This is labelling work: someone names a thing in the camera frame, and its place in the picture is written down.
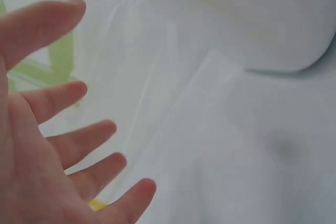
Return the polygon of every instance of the white sheet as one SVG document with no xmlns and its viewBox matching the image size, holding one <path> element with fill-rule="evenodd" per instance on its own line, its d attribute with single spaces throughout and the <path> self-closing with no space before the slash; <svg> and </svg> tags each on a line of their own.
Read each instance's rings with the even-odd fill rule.
<svg viewBox="0 0 336 224">
<path fill-rule="evenodd" d="M 334 223 L 335 67 L 336 43 L 293 76 L 209 54 L 122 186 L 157 181 L 139 223 Z"/>
</svg>

